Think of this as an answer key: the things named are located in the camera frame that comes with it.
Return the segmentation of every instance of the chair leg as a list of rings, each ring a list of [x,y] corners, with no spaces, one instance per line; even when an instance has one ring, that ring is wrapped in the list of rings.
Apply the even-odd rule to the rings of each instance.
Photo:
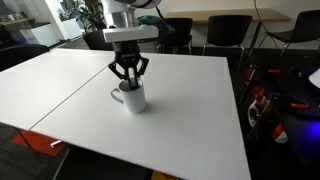
[[[241,54],[240,54],[240,60],[239,60],[239,65],[238,65],[238,73],[240,72],[240,67],[242,63],[242,57],[243,57],[243,52],[244,52],[244,47],[240,44],[239,47],[241,48]]]
[[[159,46],[157,46],[157,53],[159,53],[159,48],[161,48],[161,44]]]
[[[206,42],[206,45],[203,46],[202,56],[204,56],[204,52],[206,51],[207,46],[209,45],[208,41]]]
[[[264,38],[262,39],[261,43],[259,44],[258,48],[260,48],[261,44],[264,42],[264,40],[266,39],[268,35],[265,35]]]
[[[283,48],[282,48],[282,51],[281,51],[280,56],[283,55],[283,53],[288,49],[289,46],[290,46],[290,43],[285,43],[285,44],[283,45]]]
[[[188,46],[188,48],[189,48],[189,55],[191,55],[191,47],[190,47],[190,46]]]

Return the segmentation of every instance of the carpet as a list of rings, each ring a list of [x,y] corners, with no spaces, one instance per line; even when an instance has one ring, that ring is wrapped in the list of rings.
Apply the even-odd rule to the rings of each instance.
[[[28,141],[30,146],[32,147],[33,150],[39,153],[43,153],[49,156],[56,156],[59,154],[59,152],[65,147],[65,143],[60,143],[56,145],[54,148],[51,148],[50,144],[54,141],[55,139],[32,133],[32,132],[27,132],[27,131],[22,131],[21,132],[22,136]],[[24,147],[28,147],[25,142],[22,140],[22,138],[17,135],[13,139],[11,139],[12,143],[22,145]]]

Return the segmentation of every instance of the black chair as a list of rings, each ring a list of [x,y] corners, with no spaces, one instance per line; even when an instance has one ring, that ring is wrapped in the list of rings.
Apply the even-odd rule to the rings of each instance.
[[[248,31],[252,16],[247,15],[221,15],[209,17],[207,42],[203,47],[204,55],[209,44],[215,46],[235,46],[241,48],[238,71],[241,65],[244,48],[242,41]]]
[[[0,72],[17,64],[49,52],[49,48],[40,44],[27,44],[0,50]]]
[[[83,39],[91,50],[113,51],[113,44],[104,40],[103,31],[92,31],[83,36]]]
[[[162,52],[166,46],[172,47],[174,52],[175,48],[188,46],[189,54],[191,54],[192,36],[190,32],[193,20],[191,18],[166,18],[165,21],[174,31],[168,30],[162,21],[156,23],[155,26],[159,29],[158,52],[161,47]]]
[[[292,30],[282,32],[266,32],[266,35],[262,39],[258,48],[261,46],[267,36],[285,43],[281,51],[281,56],[285,50],[288,49],[291,43],[301,43],[316,40],[320,38],[320,10],[300,12]]]

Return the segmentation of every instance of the chair backrest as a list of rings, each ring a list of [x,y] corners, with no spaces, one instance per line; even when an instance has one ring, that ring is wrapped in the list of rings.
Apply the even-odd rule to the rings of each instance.
[[[305,42],[320,38],[320,10],[303,11],[298,14],[291,41]]]
[[[47,46],[40,44],[17,45],[2,49],[0,50],[0,71],[49,51]]]
[[[102,30],[92,31],[83,36],[91,50],[113,51],[112,43],[106,43]]]
[[[207,41],[216,46],[240,45],[251,20],[247,15],[210,16]]]
[[[160,32],[159,43],[177,47],[187,45],[191,39],[190,32],[193,20],[191,18],[166,18],[165,21],[174,31]]]

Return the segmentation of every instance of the wooden table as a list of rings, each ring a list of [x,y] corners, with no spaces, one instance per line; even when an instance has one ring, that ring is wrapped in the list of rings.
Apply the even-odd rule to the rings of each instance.
[[[173,17],[192,18],[194,23],[203,24],[203,23],[208,23],[210,16],[251,15],[252,22],[258,22],[258,25],[256,27],[256,30],[250,45],[249,55],[251,55],[263,22],[289,22],[291,20],[289,17],[269,8],[259,9],[259,14],[260,14],[261,21],[255,9],[227,9],[227,10],[210,10],[210,11],[170,12],[166,15],[166,18],[173,18]]]

